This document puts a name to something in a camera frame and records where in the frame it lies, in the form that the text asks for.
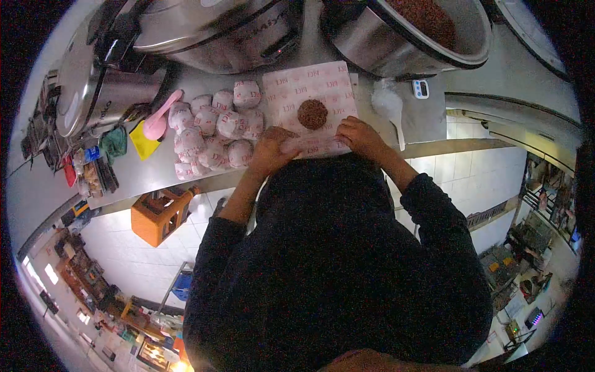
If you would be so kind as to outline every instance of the white tiled floor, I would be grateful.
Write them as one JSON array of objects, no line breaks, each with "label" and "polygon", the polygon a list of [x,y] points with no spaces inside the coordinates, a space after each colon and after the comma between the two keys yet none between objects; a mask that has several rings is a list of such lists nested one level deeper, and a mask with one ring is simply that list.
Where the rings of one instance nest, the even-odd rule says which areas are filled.
[{"label": "white tiled floor", "polygon": [[491,138],[491,136],[478,120],[447,116],[446,139],[463,138]]},{"label": "white tiled floor", "polygon": [[[127,295],[161,302],[182,263],[194,263],[217,201],[233,191],[231,188],[196,196],[196,205],[191,208],[196,211],[158,248],[132,232],[130,210],[94,218],[81,232],[85,250],[105,270],[109,284],[117,285]],[[174,295],[169,296],[167,304],[180,308],[185,305]]]},{"label": "white tiled floor", "polygon": [[[407,162],[420,173],[435,177],[434,181],[467,216],[487,210],[518,193],[526,156],[523,149],[500,148],[416,158]],[[389,181],[389,188],[395,207],[400,209],[401,193],[392,181]],[[94,218],[82,231],[85,249],[105,270],[108,283],[117,285],[128,295],[160,302],[179,266],[184,261],[194,262],[217,201],[229,197],[233,191],[231,188],[197,196],[196,211],[158,248],[149,246],[132,232],[130,210],[125,210]],[[395,216],[413,232],[415,226],[405,210],[397,210]],[[184,302],[173,295],[167,304],[184,307]]]},{"label": "white tiled floor", "polygon": [[[518,194],[527,152],[517,147],[460,152],[411,159],[411,166],[428,173],[465,215],[483,212]],[[396,209],[401,193],[387,178]],[[399,222],[413,231],[409,214],[397,211]]]}]

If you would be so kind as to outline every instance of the food packaging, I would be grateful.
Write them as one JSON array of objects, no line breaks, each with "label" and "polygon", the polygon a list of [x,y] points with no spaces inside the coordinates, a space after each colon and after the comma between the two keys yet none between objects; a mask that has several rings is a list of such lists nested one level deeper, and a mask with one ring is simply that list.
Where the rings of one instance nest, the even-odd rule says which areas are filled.
[{"label": "food packaging", "polygon": [[194,176],[206,176],[207,174],[209,174],[211,172],[210,168],[204,167],[199,161],[198,159],[194,159],[191,163],[190,166],[192,167],[192,174],[194,174]]},{"label": "food packaging", "polygon": [[233,93],[227,90],[220,90],[213,96],[213,103],[211,106],[218,108],[221,111],[233,110],[231,103],[233,102]]},{"label": "food packaging", "polygon": [[236,108],[256,107],[261,97],[258,84],[253,80],[241,80],[233,86],[233,104]]},{"label": "food packaging", "polygon": [[[350,115],[358,117],[345,61],[267,73],[262,76],[262,85],[267,97],[267,124],[299,134],[286,140],[282,148],[299,149],[302,158],[332,157],[351,151],[336,140],[341,120]],[[318,130],[309,130],[299,122],[299,107],[307,99],[319,100],[328,110],[327,121]]]},{"label": "food packaging", "polygon": [[200,128],[202,136],[210,137],[215,135],[219,114],[221,114],[221,111],[211,106],[198,110],[194,118],[194,126]]},{"label": "food packaging", "polygon": [[247,167],[252,161],[252,151],[252,143],[247,139],[232,142],[227,149],[229,165],[234,168]]},{"label": "food packaging", "polygon": [[205,140],[197,128],[188,128],[179,136],[179,143],[174,138],[174,151],[183,162],[192,162],[205,148]]},{"label": "food packaging", "polygon": [[229,139],[241,139],[246,131],[246,117],[235,111],[226,111],[219,115],[217,132]]},{"label": "food packaging", "polygon": [[180,181],[188,181],[194,177],[190,163],[176,160],[174,162],[174,167],[176,168],[176,176]]},{"label": "food packaging", "polygon": [[190,110],[192,112],[192,115],[196,116],[198,110],[200,110],[201,108],[209,107],[212,101],[213,96],[210,94],[204,94],[193,99],[190,103]]},{"label": "food packaging", "polygon": [[185,102],[174,102],[170,107],[167,123],[178,134],[192,128],[194,126],[194,115],[190,112],[190,105]]},{"label": "food packaging", "polygon": [[258,140],[264,132],[264,115],[258,110],[241,110],[246,118],[246,130],[242,134],[245,139]]},{"label": "food packaging", "polygon": [[205,140],[206,148],[198,154],[196,159],[203,167],[217,167],[227,157],[225,146],[216,138],[211,137]]},{"label": "food packaging", "polygon": [[227,170],[229,168],[230,168],[229,155],[227,155],[227,150],[226,150],[225,156],[221,159],[219,164],[215,165],[214,167],[211,167],[211,170],[212,171],[223,171],[223,170]]}]

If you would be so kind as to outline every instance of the window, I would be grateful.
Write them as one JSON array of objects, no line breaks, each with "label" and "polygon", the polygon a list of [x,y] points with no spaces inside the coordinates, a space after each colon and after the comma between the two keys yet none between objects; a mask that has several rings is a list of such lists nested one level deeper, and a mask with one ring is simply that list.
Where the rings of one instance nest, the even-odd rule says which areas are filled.
[{"label": "window", "polygon": [[45,273],[48,275],[49,279],[52,281],[52,284],[58,283],[58,276],[54,273],[54,269],[50,264],[45,267]]},{"label": "window", "polygon": [[29,261],[29,256],[25,257],[25,260],[23,260],[23,264],[25,263],[25,261],[27,261],[27,264],[25,265],[25,267],[27,268],[27,272],[29,273],[29,275],[31,275],[31,277],[35,279],[35,281],[39,284],[39,286],[41,288],[43,288],[44,291],[47,292],[48,290],[45,289],[45,286],[43,285],[41,278],[39,277],[39,275],[37,275],[37,273],[33,269],[33,265],[31,265],[31,262]]},{"label": "window", "polygon": [[83,313],[83,310],[81,310],[81,309],[79,309],[79,310],[77,311],[77,313],[76,313],[76,316],[78,316],[78,317],[79,317],[79,319],[80,319],[80,321],[82,321],[82,322],[83,322],[83,323],[85,323],[85,324],[89,324],[89,319],[91,319],[91,317],[90,317],[90,316],[88,316],[88,315],[85,315],[85,314]]}]

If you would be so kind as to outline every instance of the person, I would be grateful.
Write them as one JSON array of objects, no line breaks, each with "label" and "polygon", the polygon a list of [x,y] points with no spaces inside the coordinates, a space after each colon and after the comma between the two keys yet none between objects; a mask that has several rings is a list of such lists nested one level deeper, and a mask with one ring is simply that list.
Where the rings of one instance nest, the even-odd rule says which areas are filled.
[{"label": "person", "polygon": [[[195,370],[317,370],[358,350],[466,362],[492,308],[465,216],[355,117],[337,129],[349,154],[292,160],[280,146],[294,136],[265,131],[209,222],[183,326]],[[396,221],[381,168],[421,243]]]}]

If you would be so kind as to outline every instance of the hand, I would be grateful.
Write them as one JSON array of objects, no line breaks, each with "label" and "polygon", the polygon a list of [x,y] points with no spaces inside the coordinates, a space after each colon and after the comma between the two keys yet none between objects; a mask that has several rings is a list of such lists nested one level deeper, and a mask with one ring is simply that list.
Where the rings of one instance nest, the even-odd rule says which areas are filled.
[{"label": "hand", "polygon": [[358,155],[379,162],[389,146],[378,132],[358,118],[348,116],[337,128],[337,138]]},{"label": "hand", "polygon": [[281,144],[288,138],[296,137],[299,137],[296,133],[281,127],[267,129],[254,148],[254,155],[248,170],[263,178],[276,173],[300,154],[298,149],[289,154],[281,152]]}]

